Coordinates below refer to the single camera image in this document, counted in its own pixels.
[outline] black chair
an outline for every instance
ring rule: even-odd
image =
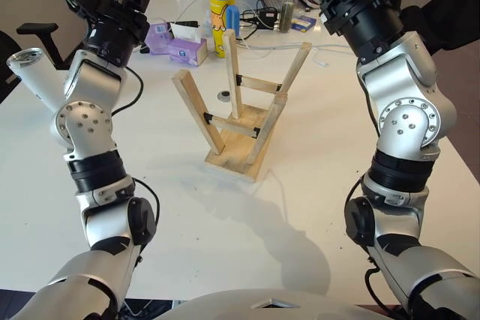
[[[0,103],[2,103],[20,83],[20,79],[16,77],[7,66],[7,59],[20,50],[15,40],[3,31],[0,31]]]
[[[432,0],[400,13],[404,31],[417,31],[428,52],[453,50],[480,38],[480,0]]]
[[[55,45],[52,39],[52,33],[59,28],[54,22],[52,23],[36,23],[26,22],[16,29],[16,33],[19,35],[37,35],[42,42],[46,52],[49,54],[52,63],[57,70],[68,70],[71,62],[75,56],[75,52],[83,47],[83,43],[79,43],[75,49],[64,60],[60,56],[59,49]]]

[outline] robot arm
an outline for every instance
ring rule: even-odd
[[[415,32],[403,33],[390,0],[320,1],[324,26],[357,55],[359,81],[377,113],[377,150],[361,180],[363,196],[346,203],[346,232],[414,319],[477,319],[480,280],[418,240],[438,141],[456,121],[435,64]]]
[[[90,250],[71,259],[15,319],[114,319],[156,225],[111,137],[112,109],[133,48],[149,24],[149,0],[67,0],[93,27],[70,67],[63,91],[41,49],[12,55],[8,65],[53,113],[51,132],[77,193]]]

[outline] wooden stool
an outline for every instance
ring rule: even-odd
[[[228,119],[213,115],[207,110],[189,71],[180,70],[172,80],[211,147],[205,162],[231,174],[255,181],[273,128],[287,104],[287,92],[305,62],[312,44],[301,45],[281,84],[239,74],[234,31],[225,31],[223,46],[232,104],[232,113]],[[268,109],[260,109],[243,104],[241,86],[273,94],[271,106]]]

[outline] cartoon character print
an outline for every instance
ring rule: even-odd
[[[225,10],[227,10],[228,5],[225,4],[222,8],[220,14],[215,13],[213,10],[211,11],[211,26],[213,30],[216,31],[225,31],[227,28],[224,24],[224,14]]]

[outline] tissue box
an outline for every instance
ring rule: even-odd
[[[170,60],[199,66],[207,57],[207,40],[199,43],[175,38],[167,46]]]

